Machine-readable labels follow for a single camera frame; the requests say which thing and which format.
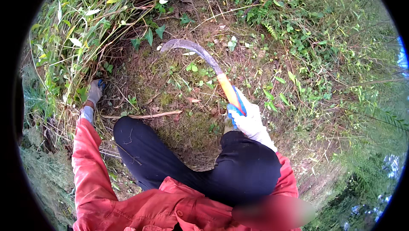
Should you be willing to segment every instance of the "orange handle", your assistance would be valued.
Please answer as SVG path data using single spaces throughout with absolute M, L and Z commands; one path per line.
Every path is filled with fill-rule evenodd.
M 217 75 L 217 80 L 219 81 L 220 85 L 222 86 L 223 91 L 226 94 L 226 97 L 228 98 L 228 101 L 233 104 L 235 107 L 238 108 L 238 110 L 243 113 L 243 115 L 246 115 L 246 113 L 241 109 L 241 105 L 238 102 L 238 98 L 236 95 L 236 92 L 234 91 L 232 84 L 228 80 L 228 77 L 226 74 L 222 73 Z

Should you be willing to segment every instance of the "soil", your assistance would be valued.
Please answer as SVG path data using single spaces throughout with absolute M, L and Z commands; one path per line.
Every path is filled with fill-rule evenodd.
M 204 21 L 209 18 L 207 2 L 193 2 L 200 19 Z M 172 14 L 154 20 L 158 26 L 166 25 L 163 39 L 154 36 L 152 46 L 144 41 L 138 51 L 127 40 L 118 53 L 121 57 L 110 60 L 114 69 L 106 81 L 107 88 L 99 103 L 100 112 L 96 115 L 95 123 L 97 131 L 108 138 L 103 141 L 101 152 L 105 154 L 109 172 L 116 176 L 116 181 L 112 177 L 111 181 L 119 188 L 114 189 L 118 199 L 127 199 L 141 190 L 120 163 L 115 142 L 109 139 L 112 138 L 115 120 L 102 116 L 120 116 L 124 111 L 133 115 L 149 115 L 182 110 L 179 115 L 146 119 L 145 122 L 193 170 L 212 169 L 221 151 L 219 142 L 224 129 L 227 99 L 215 81 L 207 85 L 215 75 L 197 55 L 182 55 L 185 51 L 180 49 L 167 54 L 156 50 L 158 45 L 170 39 L 183 38 L 202 45 L 213 54 L 232 84 L 242 89 L 251 102 L 260 106 L 263 122 L 271 130 L 270 136 L 275 145 L 291 161 L 300 198 L 313 203 L 316 208 L 322 207 L 331 196 L 332 186 L 344 174 L 339 165 L 331 162 L 338 148 L 337 143 L 335 140 L 315 139 L 322 132 L 320 123 L 311 125 L 308 134 L 300 139 L 303 134 L 296 131 L 290 113 L 277 115 L 264 107 L 262 86 L 271 84 L 277 72 L 286 74 L 297 63 L 289 59 L 285 49 L 276 45 L 270 37 L 266 36 L 265 42 L 256 41 L 251 34 L 260 32 L 247 25 L 237 25 L 233 15 L 226 14 L 217 20 L 207 21 L 193 31 L 198 21 L 182 27 L 178 17 L 183 13 L 197 20 L 194 8 L 190 3 L 181 1 Z M 239 43 L 232 52 L 227 48 L 229 36 L 232 35 L 238 41 L 253 42 L 254 46 L 248 48 Z M 269 50 L 262 49 L 264 44 L 268 45 Z M 196 64 L 198 72 L 186 70 L 191 62 Z M 272 86 L 274 92 L 279 92 L 284 90 L 285 85 L 276 81 Z M 284 106 L 276 107 L 286 113 Z

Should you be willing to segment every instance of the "leg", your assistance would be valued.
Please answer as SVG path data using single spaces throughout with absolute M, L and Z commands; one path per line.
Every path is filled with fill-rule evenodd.
M 167 176 L 185 183 L 194 173 L 141 120 L 120 118 L 114 126 L 114 137 L 122 161 L 144 191 L 159 188 Z
M 270 195 L 281 176 L 275 152 L 263 144 L 229 131 L 221 140 L 223 151 L 209 172 L 205 194 L 230 206 Z

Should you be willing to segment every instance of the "glove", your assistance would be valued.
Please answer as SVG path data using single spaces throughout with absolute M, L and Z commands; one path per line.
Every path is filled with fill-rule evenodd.
M 102 79 L 93 80 L 90 84 L 90 88 L 88 90 L 87 96 L 88 100 L 92 101 L 94 107 L 96 107 L 96 103 L 102 96 L 102 90 L 105 88 L 105 83 L 103 83 Z
M 266 147 L 277 152 L 277 147 L 268 135 L 266 126 L 261 122 L 260 108 L 256 104 L 251 104 L 243 93 L 235 86 L 236 92 L 242 110 L 246 113 L 244 116 L 237 107 L 228 104 L 228 116 L 232 118 L 232 123 L 242 131 L 249 139 L 260 142 Z

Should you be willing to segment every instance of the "red jacket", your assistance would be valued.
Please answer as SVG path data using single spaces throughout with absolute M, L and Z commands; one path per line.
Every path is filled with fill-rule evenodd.
M 75 174 L 74 230 L 171 231 L 179 222 L 187 231 L 251 230 L 232 219 L 232 208 L 166 177 L 159 189 L 151 189 L 118 201 L 99 152 L 101 140 L 88 120 L 76 127 L 72 167 Z M 298 197 L 289 160 L 277 152 L 281 178 L 273 195 Z

